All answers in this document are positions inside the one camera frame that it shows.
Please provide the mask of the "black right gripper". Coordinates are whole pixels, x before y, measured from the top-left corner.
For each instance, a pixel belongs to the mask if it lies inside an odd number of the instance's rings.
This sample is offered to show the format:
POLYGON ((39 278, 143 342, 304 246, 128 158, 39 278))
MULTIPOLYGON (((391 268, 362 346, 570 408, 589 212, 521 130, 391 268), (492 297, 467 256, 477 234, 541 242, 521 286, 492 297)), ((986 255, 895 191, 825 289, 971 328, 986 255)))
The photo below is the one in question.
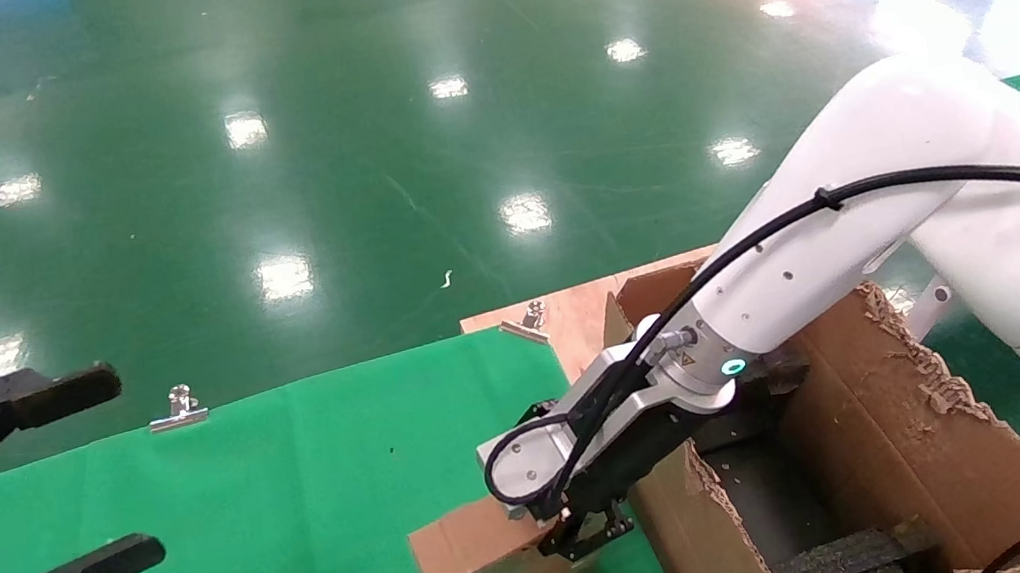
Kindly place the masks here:
MULTIPOLYGON (((556 405, 556 399, 533 403, 520 415, 518 424, 558 419, 556 405)), ((715 410, 686 411, 671 402, 641 411, 615 441, 574 472, 562 500, 565 509, 539 541, 540 554, 577 564, 629 535, 636 523, 623 511, 621 500, 661 459, 716 415, 715 410)))

